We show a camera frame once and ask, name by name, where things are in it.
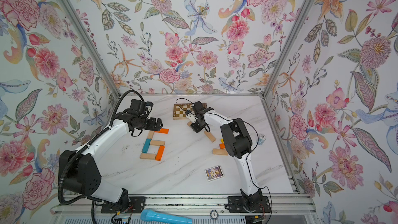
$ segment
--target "floral wallpaper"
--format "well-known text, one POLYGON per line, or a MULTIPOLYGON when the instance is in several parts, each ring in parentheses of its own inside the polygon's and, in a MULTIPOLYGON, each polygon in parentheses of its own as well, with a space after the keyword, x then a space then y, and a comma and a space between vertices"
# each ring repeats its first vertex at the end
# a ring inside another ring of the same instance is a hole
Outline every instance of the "floral wallpaper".
POLYGON ((70 1, 121 92, 186 94, 260 93, 304 0, 70 1))
POLYGON ((60 154, 102 129, 115 98, 55 0, 0 0, 0 41, 0 223, 47 223, 60 154))
POLYGON ((315 0, 266 97, 323 224, 398 223, 397 25, 396 0, 315 0))

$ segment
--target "white marble table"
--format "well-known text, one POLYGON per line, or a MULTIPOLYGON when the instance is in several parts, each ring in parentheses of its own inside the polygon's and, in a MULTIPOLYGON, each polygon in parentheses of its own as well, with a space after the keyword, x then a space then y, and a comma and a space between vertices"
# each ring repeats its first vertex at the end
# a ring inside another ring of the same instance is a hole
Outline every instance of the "white marble table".
MULTIPOLYGON (((163 128, 168 134, 155 133, 153 139, 166 142, 162 160, 140 159, 148 131, 133 138, 130 133, 122 137, 98 164, 102 177, 127 189, 129 194, 236 194, 241 182, 235 161, 230 156, 213 155, 213 148, 221 143, 220 128, 211 127, 217 138, 211 142, 203 133, 195 133, 187 126, 189 120, 173 120, 173 105, 177 96, 148 96, 145 101, 154 104, 152 117, 162 118, 163 128), (220 165, 224 177, 207 181, 205 169, 220 165)), ((119 111, 130 106, 132 98, 127 96, 119 111)), ((258 186, 268 186, 271 193, 292 193, 281 156, 276 146, 259 96, 185 96, 192 102, 207 103, 220 114, 229 118, 241 118, 252 124, 257 132, 266 135, 266 141, 252 153, 254 174, 258 186)), ((254 130, 247 129, 253 140, 254 130)), ((150 146, 148 153, 157 153, 158 147, 150 146)))

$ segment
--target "blue wooden block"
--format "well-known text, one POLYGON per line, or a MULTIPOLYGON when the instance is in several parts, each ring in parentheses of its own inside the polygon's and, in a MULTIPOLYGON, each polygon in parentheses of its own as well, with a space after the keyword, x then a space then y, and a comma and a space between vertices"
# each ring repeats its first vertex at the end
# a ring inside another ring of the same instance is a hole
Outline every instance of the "blue wooden block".
POLYGON ((147 140, 145 141, 144 147, 142 148, 142 153, 148 153, 150 141, 151 141, 151 139, 147 138, 147 140))

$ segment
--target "mounting plate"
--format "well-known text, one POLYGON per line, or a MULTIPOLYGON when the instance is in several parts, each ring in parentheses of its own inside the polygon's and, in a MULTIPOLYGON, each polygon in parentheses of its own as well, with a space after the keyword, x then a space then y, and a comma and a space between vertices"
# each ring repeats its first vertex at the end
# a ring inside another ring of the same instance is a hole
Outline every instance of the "mounting plate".
MULTIPOLYGON (((271 212, 271 206, 269 205, 268 197, 263 196, 263 200, 257 204, 253 209, 251 209, 251 213, 262 213, 263 208, 260 207, 260 204, 264 207, 265 213, 271 212)), ((229 210, 230 213, 247 213, 245 208, 243 208, 242 197, 228 197, 228 204, 225 205, 225 208, 229 210)))
MULTIPOLYGON (((131 211, 129 210, 127 214, 133 213, 133 214, 140 214, 145 207, 145 197, 129 197, 130 201, 132 202, 133 208, 131 211)), ((102 214, 114 214, 120 211, 120 209, 115 208, 115 206, 112 206, 110 204, 106 204, 102 206, 101 213, 102 214)))

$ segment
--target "playing card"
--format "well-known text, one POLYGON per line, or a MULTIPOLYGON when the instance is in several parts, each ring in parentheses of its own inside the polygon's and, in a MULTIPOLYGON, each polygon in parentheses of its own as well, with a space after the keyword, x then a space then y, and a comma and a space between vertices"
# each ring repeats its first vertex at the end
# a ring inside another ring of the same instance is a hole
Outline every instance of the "playing card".
POLYGON ((220 166, 209 168, 209 169, 206 169, 205 171, 206 171, 206 176, 207 176, 208 181, 212 181, 212 180, 215 180, 215 179, 218 179, 218 178, 221 178, 224 176, 220 166))

